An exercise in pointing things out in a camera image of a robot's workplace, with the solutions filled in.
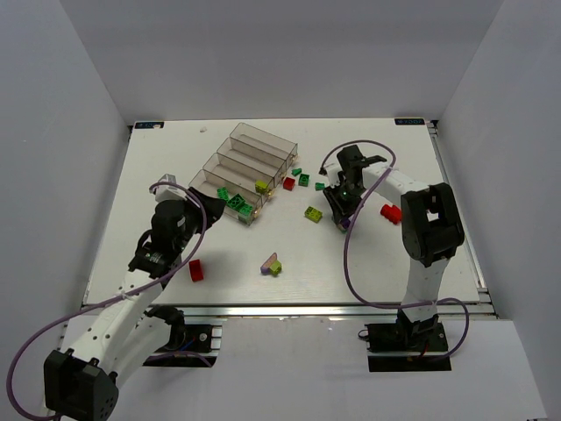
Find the clear container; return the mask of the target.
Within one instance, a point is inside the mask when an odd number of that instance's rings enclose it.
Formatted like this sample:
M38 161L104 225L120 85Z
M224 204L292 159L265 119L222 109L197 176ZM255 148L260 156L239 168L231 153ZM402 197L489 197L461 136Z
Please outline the clear container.
M229 137L217 153L226 167L255 181L268 182L270 189L276 188L282 181L290 157L279 147L247 135L238 139Z
M251 160L214 153L202 170L209 182L227 188L230 196L240 194L251 206L261 208L273 188L274 178L252 167L251 163Z
M233 150L281 172L288 170L297 155L296 143L246 123L239 123L229 138Z
M263 196L250 191L235 175L217 175L201 169L189 186L206 196L223 200L224 214L247 226L254 222L264 204Z

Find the purple and lime lego stack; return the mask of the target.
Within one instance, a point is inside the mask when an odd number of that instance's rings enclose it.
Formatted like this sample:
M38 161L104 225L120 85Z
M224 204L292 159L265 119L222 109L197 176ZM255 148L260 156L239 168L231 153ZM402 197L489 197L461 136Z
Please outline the purple and lime lego stack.
M281 262L278 260L278 254L272 253L269 258L260 266L260 273L263 275L277 276L282 270Z

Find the green and lime lego stack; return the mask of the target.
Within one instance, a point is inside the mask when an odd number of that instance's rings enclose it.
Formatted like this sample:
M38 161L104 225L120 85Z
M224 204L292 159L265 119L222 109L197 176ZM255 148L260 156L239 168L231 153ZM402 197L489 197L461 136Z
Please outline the green and lime lego stack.
M257 180L254 184L255 191L260 195L266 195L269 192L269 186L266 182Z

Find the green long lego brick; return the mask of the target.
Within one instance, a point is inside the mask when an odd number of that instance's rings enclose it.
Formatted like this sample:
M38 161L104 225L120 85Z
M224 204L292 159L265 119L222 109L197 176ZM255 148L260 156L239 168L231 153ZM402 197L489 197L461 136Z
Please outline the green long lego brick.
M245 205L246 201L240 194L236 194L235 196L231 197L227 202L227 206L234 211L239 211Z

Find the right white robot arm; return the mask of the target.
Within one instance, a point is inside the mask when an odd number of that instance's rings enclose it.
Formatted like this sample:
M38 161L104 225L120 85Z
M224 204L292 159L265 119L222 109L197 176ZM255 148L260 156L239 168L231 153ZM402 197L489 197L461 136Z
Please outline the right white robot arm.
M365 156L358 141L332 150L337 161L322 161L319 173L328 179L323 194L334 223L350 237L372 194L401 211L401 240L409 257L408 284L396 305L397 332L411 341L437 325L439 290L450 260L465 241L465 231L451 186L428 184L396 168L397 156Z

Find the green lego with number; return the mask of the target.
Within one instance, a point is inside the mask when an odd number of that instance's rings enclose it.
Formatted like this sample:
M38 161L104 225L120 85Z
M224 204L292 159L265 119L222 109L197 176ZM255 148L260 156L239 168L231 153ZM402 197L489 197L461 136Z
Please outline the green lego with number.
M239 211L238 213L244 213L244 214L253 214L253 207L251 205L245 204Z

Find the red lego brick front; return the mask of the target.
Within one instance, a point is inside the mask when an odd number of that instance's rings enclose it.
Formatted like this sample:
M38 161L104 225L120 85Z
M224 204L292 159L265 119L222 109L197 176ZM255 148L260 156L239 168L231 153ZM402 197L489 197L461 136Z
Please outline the red lego brick front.
M188 270L192 282L200 282L204 279L202 263L200 260L191 260L188 263Z

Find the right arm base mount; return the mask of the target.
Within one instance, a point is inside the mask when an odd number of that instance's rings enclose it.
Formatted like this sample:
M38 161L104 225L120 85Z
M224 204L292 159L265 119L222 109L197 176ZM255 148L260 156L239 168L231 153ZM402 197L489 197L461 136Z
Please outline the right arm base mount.
M358 338L366 343L370 373L451 371L448 341L441 323L429 333L407 339L396 323L365 325Z

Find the red square lego brick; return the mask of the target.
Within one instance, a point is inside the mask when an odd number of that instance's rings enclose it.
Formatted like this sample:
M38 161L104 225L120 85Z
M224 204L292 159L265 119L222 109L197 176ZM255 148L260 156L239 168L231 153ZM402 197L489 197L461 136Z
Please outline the red square lego brick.
M285 190L292 191L293 188L295 187L295 179L291 177L286 177L283 181L282 187Z

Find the green square lego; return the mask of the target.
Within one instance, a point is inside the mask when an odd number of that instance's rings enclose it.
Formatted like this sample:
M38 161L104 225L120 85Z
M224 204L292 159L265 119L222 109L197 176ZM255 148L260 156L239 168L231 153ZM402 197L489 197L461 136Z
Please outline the green square lego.
M229 196L227 188L218 189L217 190L217 196L224 201L229 201L230 200L230 196Z

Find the blue label corner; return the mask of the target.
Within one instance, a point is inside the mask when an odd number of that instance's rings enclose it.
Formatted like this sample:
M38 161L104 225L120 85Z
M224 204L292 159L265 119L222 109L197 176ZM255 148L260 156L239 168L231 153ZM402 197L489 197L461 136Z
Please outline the blue label corner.
M396 125L425 125L423 118L395 118Z
M133 128L135 130L152 130L161 129L164 125L165 123L163 121L139 121L135 123Z

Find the red large lego brick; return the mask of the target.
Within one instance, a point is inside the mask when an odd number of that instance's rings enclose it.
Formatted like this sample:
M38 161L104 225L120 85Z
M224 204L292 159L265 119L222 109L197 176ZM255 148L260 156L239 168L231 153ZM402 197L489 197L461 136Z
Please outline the red large lego brick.
M394 225L398 225L402 218L401 209L396 205L389 204L384 204L382 206L380 215Z

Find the green square lego upside-down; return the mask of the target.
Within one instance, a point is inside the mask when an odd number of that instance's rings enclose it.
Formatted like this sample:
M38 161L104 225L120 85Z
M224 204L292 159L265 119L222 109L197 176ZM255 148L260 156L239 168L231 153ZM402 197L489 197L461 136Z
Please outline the green square lego upside-down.
M300 174L299 179L298 179L298 185L303 186L303 187L308 187L309 186L309 175Z

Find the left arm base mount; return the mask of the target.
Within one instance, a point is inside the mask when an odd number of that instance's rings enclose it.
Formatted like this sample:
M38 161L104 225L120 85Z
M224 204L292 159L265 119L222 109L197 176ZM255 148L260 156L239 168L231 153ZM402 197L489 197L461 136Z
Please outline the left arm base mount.
M155 306L144 312L150 321L164 322L168 340L144 362L145 367L210 368L217 361L221 332L218 325L188 321L182 310Z

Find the blue label right corner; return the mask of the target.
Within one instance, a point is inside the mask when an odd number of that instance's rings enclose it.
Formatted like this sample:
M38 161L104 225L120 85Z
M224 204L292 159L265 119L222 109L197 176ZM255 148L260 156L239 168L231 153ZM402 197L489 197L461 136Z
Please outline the blue label right corner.
M423 118L395 118L396 125L425 125Z

